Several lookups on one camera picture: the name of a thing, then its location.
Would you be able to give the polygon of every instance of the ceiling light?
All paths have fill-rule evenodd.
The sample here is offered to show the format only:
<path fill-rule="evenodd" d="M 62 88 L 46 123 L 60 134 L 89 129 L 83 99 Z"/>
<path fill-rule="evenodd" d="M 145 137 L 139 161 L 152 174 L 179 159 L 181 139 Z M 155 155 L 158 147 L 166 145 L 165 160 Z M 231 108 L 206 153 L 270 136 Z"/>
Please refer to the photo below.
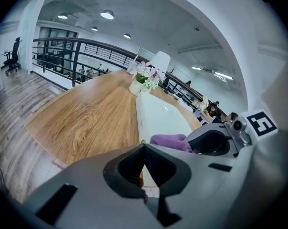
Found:
<path fill-rule="evenodd" d="M 128 39 L 131 39 L 131 35 L 128 34 L 128 33 L 126 33 L 126 34 L 124 35 L 124 37 L 126 37 L 126 38 L 128 38 Z"/>
<path fill-rule="evenodd" d="M 104 10 L 103 12 L 101 12 L 101 15 L 109 20 L 114 19 L 114 13 L 111 10 Z"/>
<path fill-rule="evenodd" d="M 216 75 L 220 75 L 220 76 L 222 76 L 222 77 L 225 77 L 225 78 L 227 78 L 227 79 L 233 80 L 233 78 L 232 78 L 231 76 L 227 76 L 227 75 L 225 75 L 225 74 L 221 74 L 221 73 L 218 73 L 218 72 L 215 72 L 215 74 L 216 74 Z"/>
<path fill-rule="evenodd" d="M 61 13 L 60 15 L 58 15 L 58 18 L 67 19 L 68 18 L 68 14 L 67 13 Z"/>

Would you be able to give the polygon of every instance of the metal railing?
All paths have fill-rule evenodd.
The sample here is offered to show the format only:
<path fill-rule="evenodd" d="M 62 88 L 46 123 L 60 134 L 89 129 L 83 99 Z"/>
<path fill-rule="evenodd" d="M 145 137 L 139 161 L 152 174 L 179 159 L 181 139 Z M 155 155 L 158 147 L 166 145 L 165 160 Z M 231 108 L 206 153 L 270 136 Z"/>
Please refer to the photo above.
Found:
<path fill-rule="evenodd" d="M 33 41 L 38 42 L 40 45 L 43 43 L 43 46 L 33 47 L 41 51 L 33 52 L 34 56 L 32 59 L 36 60 L 36 63 L 33 64 L 42 68 L 43 72 L 47 70 L 71 80 L 73 87 L 76 83 L 81 84 L 86 79 L 92 79 L 108 73 L 105 70 L 79 62 L 79 55 L 101 60 L 124 70 L 127 70 L 127 66 L 134 59 L 136 59 L 137 62 L 148 62 L 147 59 L 135 53 L 89 39 L 56 37 L 39 38 Z M 77 71 L 77 65 L 88 68 L 87 74 L 84 74 L 85 72 L 83 71 Z M 159 85 L 163 90 L 179 95 L 192 108 L 195 108 L 195 106 L 192 105 L 194 99 L 202 101 L 202 95 L 199 92 L 187 86 L 173 74 L 167 72 L 165 77 L 165 82 Z"/>

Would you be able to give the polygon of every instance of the black office chair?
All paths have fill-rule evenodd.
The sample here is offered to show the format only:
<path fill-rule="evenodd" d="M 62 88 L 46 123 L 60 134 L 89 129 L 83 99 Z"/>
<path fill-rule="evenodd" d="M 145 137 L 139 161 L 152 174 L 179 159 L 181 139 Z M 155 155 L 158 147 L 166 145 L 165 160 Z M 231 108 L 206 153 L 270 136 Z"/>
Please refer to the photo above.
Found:
<path fill-rule="evenodd" d="M 15 70 L 17 72 L 17 68 L 20 69 L 20 64 L 17 62 L 18 61 L 18 55 L 17 55 L 17 51 L 19 48 L 19 44 L 20 44 L 20 37 L 16 38 L 16 42 L 14 43 L 14 47 L 12 49 L 12 53 L 11 53 L 11 59 L 8 59 L 6 61 L 4 61 L 4 65 L 5 66 L 9 66 L 10 68 L 5 72 L 6 75 L 9 75 L 10 71 Z"/>

